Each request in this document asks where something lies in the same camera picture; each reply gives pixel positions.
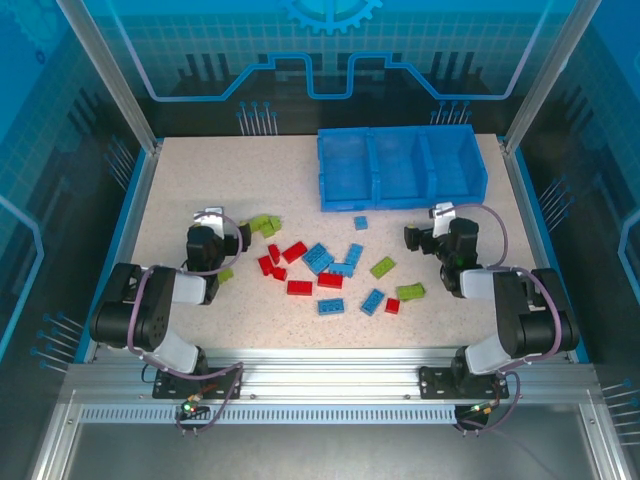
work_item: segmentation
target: blue storage tray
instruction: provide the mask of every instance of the blue storage tray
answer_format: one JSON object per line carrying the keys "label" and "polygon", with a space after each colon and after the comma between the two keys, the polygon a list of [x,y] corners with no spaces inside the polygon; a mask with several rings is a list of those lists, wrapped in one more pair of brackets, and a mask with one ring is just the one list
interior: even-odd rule
{"label": "blue storage tray", "polygon": [[487,172],[470,125],[318,131],[323,211],[482,202]]}

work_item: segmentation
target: lego brick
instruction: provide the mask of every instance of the lego brick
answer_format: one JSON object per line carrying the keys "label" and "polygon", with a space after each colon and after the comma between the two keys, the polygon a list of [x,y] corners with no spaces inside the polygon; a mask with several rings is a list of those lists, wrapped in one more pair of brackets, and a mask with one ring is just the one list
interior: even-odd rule
{"label": "lego brick", "polygon": [[388,298],[387,306],[384,308],[384,311],[397,315],[398,310],[400,310],[400,300],[398,300],[397,298]]}
{"label": "lego brick", "polygon": [[322,255],[327,253],[327,249],[321,243],[316,243],[311,250],[305,253],[302,257],[302,261],[306,263],[309,267],[318,260]]}
{"label": "lego brick", "polygon": [[269,255],[265,255],[264,257],[260,257],[258,259],[258,263],[260,264],[260,268],[262,269],[262,274],[267,277],[273,272],[273,263],[271,263],[271,257]]}
{"label": "lego brick", "polygon": [[342,288],[342,281],[344,277],[342,275],[336,275],[333,273],[321,273],[318,275],[318,286],[327,288]]}
{"label": "lego brick", "polygon": [[226,270],[223,270],[218,274],[218,282],[220,282],[220,285],[222,285],[230,278],[233,278],[233,270],[231,270],[230,268],[227,268]]}
{"label": "lego brick", "polygon": [[298,280],[289,280],[287,282],[287,295],[305,295],[311,296],[313,283],[301,282]]}
{"label": "lego brick", "polygon": [[396,287],[396,294],[401,302],[424,297],[425,289],[421,283]]}
{"label": "lego brick", "polygon": [[273,229],[278,232],[282,228],[282,222],[280,222],[280,217],[269,217],[269,223]]}
{"label": "lego brick", "polygon": [[282,258],[284,258],[287,263],[291,263],[300,258],[305,253],[307,253],[306,245],[302,242],[298,242],[282,252]]}
{"label": "lego brick", "polygon": [[339,313],[344,313],[344,300],[341,298],[318,300],[318,315],[335,315]]}
{"label": "lego brick", "polygon": [[320,272],[325,271],[329,267],[329,265],[333,263],[334,260],[335,258],[333,258],[332,255],[325,252],[320,258],[309,265],[309,269],[314,273],[314,275],[319,275]]}
{"label": "lego brick", "polygon": [[361,216],[353,219],[353,224],[356,227],[356,230],[366,230],[369,228],[369,223],[367,222],[367,217]]}
{"label": "lego brick", "polygon": [[383,276],[385,276],[389,270],[396,266],[396,262],[391,260],[390,257],[384,257],[378,263],[376,263],[371,269],[371,273],[374,277],[380,280]]}
{"label": "lego brick", "polygon": [[260,228],[269,223],[269,215],[258,215],[257,217],[253,217],[249,220],[249,227],[251,227],[251,233],[255,233]]}
{"label": "lego brick", "polygon": [[349,246],[349,251],[347,252],[347,258],[344,260],[344,263],[348,263],[349,265],[353,265],[355,269],[360,261],[360,256],[362,255],[362,251],[364,247],[362,245],[358,245],[357,243],[352,243]]}
{"label": "lego brick", "polygon": [[265,223],[260,227],[260,232],[262,232],[262,236],[264,238],[273,237],[276,234],[275,229],[271,226],[270,223]]}
{"label": "lego brick", "polygon": [[382,303],[383,298],[384,298],[384,293],[374,288],[371,294],[369,294],[367,299],[364,301],[364,303],[360,307],[360,310],[362,310],[364,313],[366,313],[369,316],[373,315],[373,312],[375,312],[376,309],[380,306],[380,303]]}
{"label": "lego brick", "polygon": [[284,268],[275,267],[271,273],[273,274],[273,278],[280,280],[281,282],[284,282],[287,279],[287,271]]}
{"label": "lego brick", "polygon": [[269,255],[271,256],[271,260],[273,260],[274,265],[278,265],[280,263],[280,249],[277,245],[269,245],[267,247],[269,250]]}
{"label": "lego brick", "polygon": [[327,268],[329,273],[342,275],[343,277],[353,277],[353,265],[347,263],[331,263]]}

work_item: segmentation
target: floor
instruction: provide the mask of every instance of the floor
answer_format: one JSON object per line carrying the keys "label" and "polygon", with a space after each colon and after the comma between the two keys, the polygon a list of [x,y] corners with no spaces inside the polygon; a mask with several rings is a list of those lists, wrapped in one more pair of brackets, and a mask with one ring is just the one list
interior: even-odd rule
{"label": "floor", "polygon": [[[509,231],[507,264],[533,267],[522,219],[495,135],[478,135],[489,173],[485,203],[502,216]],[[233,267],[210,306],[173,305],[171,322],[185,339],[206,348],[409,348],[469,344],[496,330],[492,302],[460,300],[448,294],[434,257],[409,252],[403,241],[408,223],[426,226],[427,211],[370,211],[369,228],[356,231],[356,213],[322,213],[318,192],[315,136],[209,137],[165,139],[133,262],[179,266],[186,258],[192,214],[225,207],[235,220],[262,213],[279,215],[283,228],[264,240],[253,236],[249,251]],[[502,236],[486,213],[464,211],[480,224],[481,263],[500,257]],[[285,284],[262,276],[257,258],[267,245],[285,249],[296,241],[323,243],[342,261],[351,243],[364,246],[353,278],[342,291],[314,287],[312,297],[291,297]],[[385,256],[397,263],[381,280],[368,271]],[[313,281],[302,261],[287,266],[294,280]],[[368,317],[360,305],[373,288],[394,295],[395,287],[421,282],[425,298],[403,303],[397,316],[379,308]],[[317,300],[342,297],[343,315],[318,316]]]}

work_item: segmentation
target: gear logo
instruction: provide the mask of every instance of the gear logo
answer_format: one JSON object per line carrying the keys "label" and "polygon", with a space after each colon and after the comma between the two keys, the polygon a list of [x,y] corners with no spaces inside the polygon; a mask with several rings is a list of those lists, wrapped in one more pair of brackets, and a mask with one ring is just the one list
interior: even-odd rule
{"label": "gear logo", "polygon": [[360,21],[373,18],[373,9],[382,7],[382,0],[280,0],[280,6],[301,28],[332,35],[336,30],[347,33],[349,27],[360,28]]}
{"label": "gear logo", "polygon": [[10,12],[22,33],[39,50],[55,40],[59,28],[55,0],[0,0],[0,13]]}

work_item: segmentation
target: purple cable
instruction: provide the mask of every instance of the purple cable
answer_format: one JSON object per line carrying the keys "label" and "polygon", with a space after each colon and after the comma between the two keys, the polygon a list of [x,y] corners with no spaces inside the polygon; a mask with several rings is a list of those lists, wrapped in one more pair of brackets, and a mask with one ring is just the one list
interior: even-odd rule
{"label": "purple cable", "polygon": [[492,268],[496,268],[499,267],[500,265],[502,265],[504,263],[504,261],[507,258],[507,252],[509,251],[509,235],[507,234],[507,227],[504,224],[504,221],[502,220],[502,218],[500,218],[500,215],[498,215],[498,213],[491,207],[487,207],[486,205],[483,205],[481,203],[463,203],[461,205],[456,205],[454,207],[451,208],[447,208],[446,210],[443,210],[442,212],[440,212],[440,215],[444,215],[445,213],[449,213],[449,212],[453,212],[455,210],[457,210],[458,208],[481,208],[482,210],[485,210],[487,212],[489,212],[491,215],[493,215],[493,217],[498,221],[498,224],[500,225],[500,229],[502,230],[502,238],[504,239],[504,247],[502,248],[502,256],[500,257],[500,259],[492,264],[489,265],[487,267],[487,270],[490,270]]}
{"label": "purple cable", "polygon": [[[193,427],[193,433],[195,434],[196,432],[204,432],[205,430],[209,430],[211,427],[213,427],[213,425],[220,419],[220,416],[222,415],[222,412],[224,411],[225,407],[227,406],[227,404],[229,403],[229,400],[231,399],[231,394],[233,393],[234,388],[236,387],[236,385],[238,385],[240,383],[240,377],[242,375],[242,368],[240,370],[238,370],[238,373],[236,373],[235,378],[233,379],[233,382],[231,383],[231,386],[229,387],[229,391],[227,392],[227,395],[224,397],[224,401],[222,402],[222,405],[220,405],[220,408],[218,409],[218,411],[216,412],[216,414],[211,418],[211,420],[209,420],[208,423],[206,423],[205,425],[196,428],[195,426]],[[178,429],[182,430],[182,433],[184,434],[185,432],[189,432],[192,431],[189,428],[185,428],[182,425],[182,422],[180,422],[180,418],[179,416],[176,417],[176,427],[178,427]]]}

